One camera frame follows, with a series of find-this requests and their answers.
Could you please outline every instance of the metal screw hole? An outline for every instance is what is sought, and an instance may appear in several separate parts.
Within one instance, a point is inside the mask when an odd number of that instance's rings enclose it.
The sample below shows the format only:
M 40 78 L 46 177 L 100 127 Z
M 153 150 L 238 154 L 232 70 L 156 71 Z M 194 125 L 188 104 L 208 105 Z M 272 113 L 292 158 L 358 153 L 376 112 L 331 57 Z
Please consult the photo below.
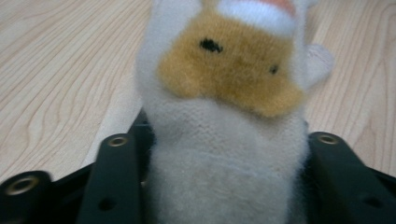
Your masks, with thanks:
M 19 195 L 33 189 L 39 180 L 33 175 L 26 176 L 12 183 L 6 190 L 6 194 L 10 196 Z
M 334 138 L 333 136 L 323 134 L 318 137 L 318 140 L 322 143 L 328 144 L 328 145 L 337 145 L 338 144 L 338 139 Z
M 125 137 L 116 137 L 116 138 L 111 139 L 108 142 L 108 145 L 111 147 L 120 147 L 120 146 L 125 145 L 127 142 L 128 142 L 128 139 Z
M 362 201 L 374 208 L 381 208 L 383 204 L 374 196 L 363 197 Z
M 116 202 L 109 198 L 104 198 L 101 202 L 99 202 L 98 207 L 101 211 L 107 212 L 112 210 L 116 206 Z

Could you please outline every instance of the wooden floor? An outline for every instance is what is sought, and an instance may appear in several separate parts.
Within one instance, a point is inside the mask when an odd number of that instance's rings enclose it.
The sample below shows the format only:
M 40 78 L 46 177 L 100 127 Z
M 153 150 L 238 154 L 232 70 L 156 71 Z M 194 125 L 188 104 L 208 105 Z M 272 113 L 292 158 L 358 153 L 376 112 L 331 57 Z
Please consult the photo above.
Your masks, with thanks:
M 141 103 L 134 56 L 148 0 L 0 0 L 0 182 L 28 170 L 55 179 L 127 131 Z M 335 133 L 396 175 L 396 0 L 322 0 L 307 40 L 335 56 L 307 105 L 311 131 Z

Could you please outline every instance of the plush ear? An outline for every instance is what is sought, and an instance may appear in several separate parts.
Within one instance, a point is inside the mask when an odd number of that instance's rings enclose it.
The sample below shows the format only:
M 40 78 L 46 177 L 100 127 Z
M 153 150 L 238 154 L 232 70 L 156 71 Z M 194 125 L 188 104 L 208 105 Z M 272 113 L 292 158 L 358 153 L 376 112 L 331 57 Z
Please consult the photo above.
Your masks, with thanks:
M 321 45 L 307 47 L 307 77 L 308 88 L 314 86 L 332 71 L 334 57 Z

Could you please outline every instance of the brass grommet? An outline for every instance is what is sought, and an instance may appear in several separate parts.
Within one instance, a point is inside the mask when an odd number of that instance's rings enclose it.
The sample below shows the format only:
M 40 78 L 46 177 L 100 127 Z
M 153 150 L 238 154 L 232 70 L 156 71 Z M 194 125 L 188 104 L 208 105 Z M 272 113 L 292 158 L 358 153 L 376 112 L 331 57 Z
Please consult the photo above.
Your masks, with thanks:
M 108 145 L 111 147 L 120 147 L 125 145 L 128 142 L 128 139 L 125 137 L 115 137 L 108 141 Z
M 6 195 L 14 196 L 27 192 L 33 189 L 38 184 L 38 182 L 38 178 L 33 175 L 26 176 L 12 183 L 6 189 Z
M 338 139 L 334 138 L 331 135 L 328 134 L 322 134 L 318 137 L 318 140 L 324 144 L 327 145 L 337 145 L 338 144 Z

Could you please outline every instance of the knitted white fabric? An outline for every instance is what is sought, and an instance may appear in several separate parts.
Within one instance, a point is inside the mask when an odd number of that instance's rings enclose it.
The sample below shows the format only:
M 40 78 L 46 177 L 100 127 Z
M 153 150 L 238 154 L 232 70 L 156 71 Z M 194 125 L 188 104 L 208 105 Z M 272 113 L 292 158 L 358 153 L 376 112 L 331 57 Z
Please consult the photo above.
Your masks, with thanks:
M 293 3 L 302 31 L 294 38 L 292 75 L 306 90 L 313 84 L 304 79 L 307 1 Z M 138 88 L 157 137 L 147 184 L 149 215 L 154 223 L 171 224 L 287 223 L 308 153 L 303 108 L 266 119 L 213 99 L 177 98 L 156 75 L 163 54 L 202 8 L 200 0 L 156 1 L 138 54 Z

